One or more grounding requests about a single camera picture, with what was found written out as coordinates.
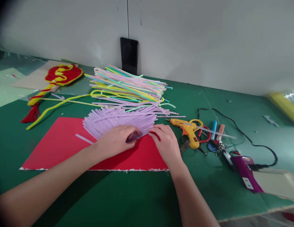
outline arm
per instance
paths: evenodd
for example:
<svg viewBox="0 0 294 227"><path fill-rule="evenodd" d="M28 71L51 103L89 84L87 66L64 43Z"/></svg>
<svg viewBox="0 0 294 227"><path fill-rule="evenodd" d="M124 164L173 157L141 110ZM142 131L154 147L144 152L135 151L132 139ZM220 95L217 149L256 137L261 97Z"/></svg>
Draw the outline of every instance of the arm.
<svg viewBox="0 0 294 227"><path fill-rule="evenodd" d="M167 164L179 203L182 224L186 226L219 227L208 204L194 183L178 148L177 139L168 125L155 125L149 135Z"/></svg>
<svg viewBox="0 0 294 227"><path fill-rule="evenodd" d="M0 195L0 213L9 226L31 226L86 170L134 147L126 143L139 130L130 125L111 129L99 141L57 166Z"/></svg>

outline black phone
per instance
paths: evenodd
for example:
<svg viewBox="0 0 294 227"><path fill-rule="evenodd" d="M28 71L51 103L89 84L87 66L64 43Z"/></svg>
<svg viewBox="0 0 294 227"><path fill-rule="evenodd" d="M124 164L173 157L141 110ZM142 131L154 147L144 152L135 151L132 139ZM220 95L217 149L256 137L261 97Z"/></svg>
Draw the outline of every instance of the black phone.
<svg viewBox="0 0 294 227"><path fill-rule="evenodd" d="M121 37L122 69L137 75L138 41Z"/></svg>

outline marker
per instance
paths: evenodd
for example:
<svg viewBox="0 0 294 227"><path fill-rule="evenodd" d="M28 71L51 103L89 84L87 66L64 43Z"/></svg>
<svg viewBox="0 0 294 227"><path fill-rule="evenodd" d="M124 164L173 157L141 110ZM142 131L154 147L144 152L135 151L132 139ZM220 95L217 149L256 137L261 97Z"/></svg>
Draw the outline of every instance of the marker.
<svg viewBox="0 0 294 227"><path fill-rule="evenodd" d="M224 129L225 129L225 125L221 125L220 128L219 128L219 133L223 134ZM216 140L217 141L220 141L221 139L222 139L222 136L221 135L217 135Z"/></svg>
<svg viewBox="0 0 294 227"><path fill-rule="evenodd" d="M217 127L217 121L214 121L212 131L216 131L216 127ZM212 133L211 140L215 140L215 134L214 133Z"/></svg>

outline red paper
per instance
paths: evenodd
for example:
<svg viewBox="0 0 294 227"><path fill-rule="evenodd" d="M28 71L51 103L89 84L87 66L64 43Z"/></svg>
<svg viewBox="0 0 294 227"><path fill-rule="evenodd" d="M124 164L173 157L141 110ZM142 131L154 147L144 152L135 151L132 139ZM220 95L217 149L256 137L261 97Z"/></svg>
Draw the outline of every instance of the red paper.
<svg viewBox="0 0 294 227"><path fill-rule="evenodd" d="M84 129L82 118L59 117L22 165L21 169L50 169L90 145L76 137L76 134L96 142L96 139ZM165 171L167 169L167 165L161 158L153 139L149 135L139 139L134 148L106 159L90 168L90 170L117 171Z"/></svg>

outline power cord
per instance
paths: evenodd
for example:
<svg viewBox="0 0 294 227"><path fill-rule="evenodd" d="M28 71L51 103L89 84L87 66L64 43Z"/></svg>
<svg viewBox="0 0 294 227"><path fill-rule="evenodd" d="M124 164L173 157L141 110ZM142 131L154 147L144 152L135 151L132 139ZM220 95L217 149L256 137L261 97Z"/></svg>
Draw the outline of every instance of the power cord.
<svg viewBox="0 0 294 227"><path fill-rule="evenodd" d="M218 112L219 114L221 114L223 117L225 117L225 118L231 120L231 121L234 123L235 127L237 128L237 130L238 130L238 131L239 131L244 137L246 137L246 138L249 140L249 142L252 144L252 146L255 146L255 147L265 147L265 148L267 148L269 151L272 152L272 154L273 154L273 156L274 156L274 163L273 163L273 164L271 164L271 165L250 164L250 165L248 165L248 166L250 167L251 170L255 170L255 171L256 171L256 170L259 170L259 169L262 169L262 168L275 166L275 165L277 164L278 158L277 158L275 152L274 152L270 147L267 147L267 146L264 146L264 145L254 145L253 142L252 142L252 140L251 140L251 139L250 139L245 133L243 133L242 130L240 130L240 129L238 128L238 126L236 125L236 123L235 123L235 121L234 121L233 119L231 119L231 118L229 118L229 117L223 115L221 112L219 112L217 109L214 109L214 108L208 108L208 109L206 109L206 108L199 108L199 109L197 110L197 119L200 118L200 110L201 110L201 109L202 109L202 110L215 110L216 112Z"/></svg>

